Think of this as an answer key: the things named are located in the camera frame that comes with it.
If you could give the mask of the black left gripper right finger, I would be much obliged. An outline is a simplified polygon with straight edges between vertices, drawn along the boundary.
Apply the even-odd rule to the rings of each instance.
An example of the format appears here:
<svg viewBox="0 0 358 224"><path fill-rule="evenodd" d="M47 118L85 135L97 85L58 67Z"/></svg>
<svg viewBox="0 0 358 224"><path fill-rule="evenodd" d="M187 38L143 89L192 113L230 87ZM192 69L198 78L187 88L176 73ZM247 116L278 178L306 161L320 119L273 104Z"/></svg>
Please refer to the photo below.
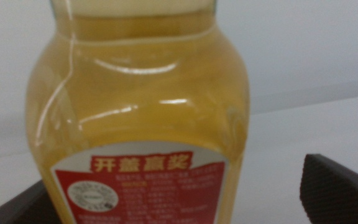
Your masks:
<svg viewBox="0 0 358 224"><path fill-rule="evenodd" d="M358 223L358 173L321 154L308 154L300 200L311 223Z"/></svg>

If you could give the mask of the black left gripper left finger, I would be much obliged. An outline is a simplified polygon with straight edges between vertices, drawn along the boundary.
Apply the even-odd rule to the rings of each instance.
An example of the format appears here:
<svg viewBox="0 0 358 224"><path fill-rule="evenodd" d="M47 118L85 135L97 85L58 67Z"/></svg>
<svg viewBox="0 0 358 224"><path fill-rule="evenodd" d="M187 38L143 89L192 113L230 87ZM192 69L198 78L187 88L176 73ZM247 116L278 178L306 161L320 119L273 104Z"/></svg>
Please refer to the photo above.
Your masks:
<svg viewBox="0 0 358 224"><path fill-rule="evenodd" d="M0 206L0 224L61 224L40 180Z"/></svg>

